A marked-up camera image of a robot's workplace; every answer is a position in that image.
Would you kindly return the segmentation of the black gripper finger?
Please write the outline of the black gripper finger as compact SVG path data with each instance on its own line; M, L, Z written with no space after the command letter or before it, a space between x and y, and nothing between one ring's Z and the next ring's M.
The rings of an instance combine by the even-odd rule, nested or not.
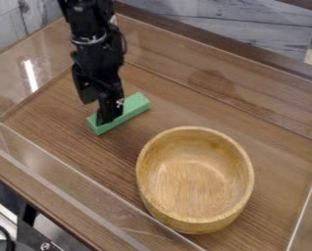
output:
M102 83L98 87L98 104L95 125L111 123L123 114L125 93L121 81Z
M72 65L72 79L83 104L87 105L92 103L96 100L96 91L92 85L92 79L87 76L76 64Z

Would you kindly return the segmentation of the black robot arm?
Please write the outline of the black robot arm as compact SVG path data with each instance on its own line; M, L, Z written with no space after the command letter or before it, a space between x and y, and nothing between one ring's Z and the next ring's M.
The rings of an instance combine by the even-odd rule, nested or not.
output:
M58 0L71 29L72 80L84 104L98 101L95 125L111 123L123 114L125 93L119 69L126 41L115 24L113 0Z

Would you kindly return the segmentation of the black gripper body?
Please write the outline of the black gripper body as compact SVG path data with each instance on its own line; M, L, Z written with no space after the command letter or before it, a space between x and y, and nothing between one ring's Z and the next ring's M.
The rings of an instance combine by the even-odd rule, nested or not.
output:
M114 30L103 42L92 45L78 45L71 54L76 64L87 76L92 79L92 85L98 96L98 87L102 83L121 81L119 68L123 65L125 38L118 30Z

